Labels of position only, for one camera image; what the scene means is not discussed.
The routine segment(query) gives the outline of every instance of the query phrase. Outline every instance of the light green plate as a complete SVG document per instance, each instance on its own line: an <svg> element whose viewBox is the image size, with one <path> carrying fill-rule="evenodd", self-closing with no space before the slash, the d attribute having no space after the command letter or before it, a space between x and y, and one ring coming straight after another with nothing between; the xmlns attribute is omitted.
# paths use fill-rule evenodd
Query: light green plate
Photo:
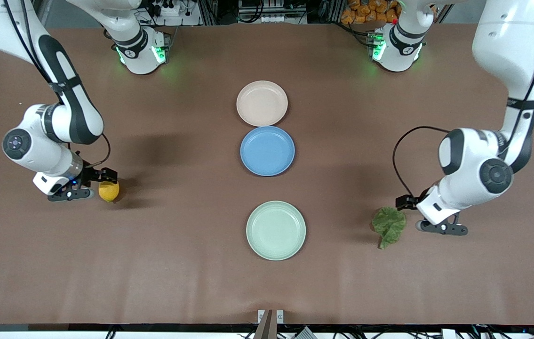
<svg viewBox="0 0 534 339"><path fill-rule="evenodd" d="M265 202L250 214L246 237L263 258L285 260L303 246L306 225L303 215L288 202Z"/></svg>

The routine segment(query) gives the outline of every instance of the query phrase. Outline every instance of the brown mat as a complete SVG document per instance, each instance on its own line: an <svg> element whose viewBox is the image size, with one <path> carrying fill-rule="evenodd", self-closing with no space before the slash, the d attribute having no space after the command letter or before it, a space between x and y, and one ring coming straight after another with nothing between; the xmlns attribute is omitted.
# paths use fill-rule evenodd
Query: brown mat
<svg viewBox="0 0 534 339"><path fill-rule="evenodd" d="M534 154L509 192L462 214L468 236L418 232L409 212L400 242L378 250L369 227L404 193L391 164L402 133L501 126L506 90L473 60L474 31L435 25L421 60L388 73L335 26L183 28L170 64L145 76L100 30L55 32L127 193L49 203L0 148L0 323L235 323L272 307L289 323L534 324ZM252 127L235 98L255 80L290 100L278 126L297 155L276 178L239 161ZM32 65L0 52L0 143L29 105L54 101ZM400 147L416 193L442 176L442 137L419 131ZM76 148L105 154L101 141ZM246 219L269 200L294 204L308 227L284 262L246 241Z"/></svg>

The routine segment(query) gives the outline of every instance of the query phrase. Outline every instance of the orange object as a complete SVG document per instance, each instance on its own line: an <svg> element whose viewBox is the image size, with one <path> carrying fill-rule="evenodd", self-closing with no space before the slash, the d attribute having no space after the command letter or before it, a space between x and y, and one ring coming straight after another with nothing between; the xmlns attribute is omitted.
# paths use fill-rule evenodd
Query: orange object
<svg viewBox="0 0 534 339"><path fill-rule="evenodd" d="M355 12L350 9L345 9L340 16L340 22L344 25L350 25L354 21Z"/></svg>
<svg viewBox="0 0 534 339"><path fill-rule="evenodd" d="M352 10L356 10L361 6L361 0L347 0L348 7L350 7Z"/></svg>
<svg viewBox="0 0 534 339"><path fill-rule="evenodd" d="M386 22L393 22L396 19L398 19L396 17L396 11L394 9L388 9L386 11Z"/></svg>
<svg viewBox="0 0 534 339"><path fill-rule="evenodd" d="M381 1L378 6L376 6L376 12L378 13L386 13L386 9L388 8L388 3L385 1Z"/></svg>
<svg viewBox="0 0 534 339"><path fill-rule="evenodd" d="M369 0L369 10L370 11L375 11L376 10L376 7L379 6L380 4L380 0Z"/></svg>
<svg viewBox="0 0 534 339"><path fill-rule="evenodd" d="M370 11L369 14L365 17L365 21L374 21L376 19L376 12Z"/></svg>
<svg viewBox="0 0 534 339"><path fill-rule="evenodd" d="M367 16L371 10L368 5L361 5L357 8L357 15Z"/></svg>

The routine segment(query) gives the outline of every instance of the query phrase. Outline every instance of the blue plate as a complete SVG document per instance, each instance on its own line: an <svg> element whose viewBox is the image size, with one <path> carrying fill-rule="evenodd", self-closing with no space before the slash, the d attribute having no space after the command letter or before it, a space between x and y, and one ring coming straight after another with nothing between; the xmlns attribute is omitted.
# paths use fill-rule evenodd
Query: blue plate
<svg viewBox="0 0 534 339"><path fill-rule="evenodd" d="M294 141L278 127L258 127L244 137L239 154L250 172L263 177L276 176L294 161Z"/></svg>

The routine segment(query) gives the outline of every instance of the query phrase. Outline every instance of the green led light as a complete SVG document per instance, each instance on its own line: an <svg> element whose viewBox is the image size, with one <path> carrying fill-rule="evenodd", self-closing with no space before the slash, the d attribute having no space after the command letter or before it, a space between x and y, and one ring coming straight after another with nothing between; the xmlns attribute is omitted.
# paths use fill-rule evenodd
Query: green led light
<svg viewBox="0 0 534 339"><path fill-rule="evenodd" d="M120 63L125 64L125 59L122 57L122 54L120 53L118 47L116 47L116 52L118 52L118 55L120 56Z"/></svg>
<svg viewBox="0 0 534 339"><path fill-rule="evenodd" d="M374 60L380 60L382 58L383 50L386 49L386 41L382 41L382 44L374 49Z"/></svg>
<svg viewBox="0 0 534 339"><path fill-rule="evenodd" d="M164 50L162 49L162 47L154 47L152 46L152 52L154 53L154 56L156 57L156 61L159 62L160 64L164 62L164 60L166 60L166 57L164 55Z"/></svg>

